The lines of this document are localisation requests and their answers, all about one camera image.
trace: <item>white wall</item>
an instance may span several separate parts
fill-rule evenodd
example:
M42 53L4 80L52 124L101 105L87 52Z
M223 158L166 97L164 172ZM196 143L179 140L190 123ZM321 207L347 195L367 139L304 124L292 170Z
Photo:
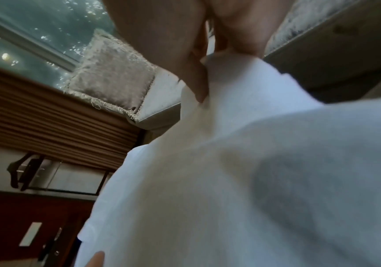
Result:
M20 189L10 186L10 174L6 170L8 165L22 158L26 152L10 150L0 147L0 191L21 193ZM104 171L79 167L58 161L44 160L42 168L37 172L36 177L29 186L74 190L87 193L95 193L104 176ZM48 196L80 198L95 200L95 196L46 192L38 190L25 190L25 194L40 194Z

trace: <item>pleated curtain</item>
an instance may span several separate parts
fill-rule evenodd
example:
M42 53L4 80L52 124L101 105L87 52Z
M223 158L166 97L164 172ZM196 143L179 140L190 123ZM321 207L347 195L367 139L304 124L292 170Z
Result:
M116 113L0 69L0 146L117 169L139 133Z

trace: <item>glass pane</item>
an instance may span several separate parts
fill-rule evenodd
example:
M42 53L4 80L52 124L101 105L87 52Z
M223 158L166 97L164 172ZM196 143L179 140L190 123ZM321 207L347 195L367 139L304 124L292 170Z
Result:
M97 0L0 0L0 18L78 61L94 29L114 31Z
M60 89L71 73L0 38L0 68Z

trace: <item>white fabric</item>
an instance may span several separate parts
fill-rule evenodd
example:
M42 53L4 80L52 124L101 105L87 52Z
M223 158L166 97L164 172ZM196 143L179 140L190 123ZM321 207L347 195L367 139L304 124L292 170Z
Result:
M324 107L244 55L210 97L129 152L79 233L76 267L381 265L381 101Z

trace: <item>metal rod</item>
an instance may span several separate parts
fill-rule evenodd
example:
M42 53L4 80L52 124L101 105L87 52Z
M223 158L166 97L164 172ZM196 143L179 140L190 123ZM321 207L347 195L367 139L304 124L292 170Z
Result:
M48 62L54 63L69 72L73 72L79 64L75 59L35 40L18 29L8 26L6 23L1 22L1 20L0 38L9 41L21 49L31 52Z

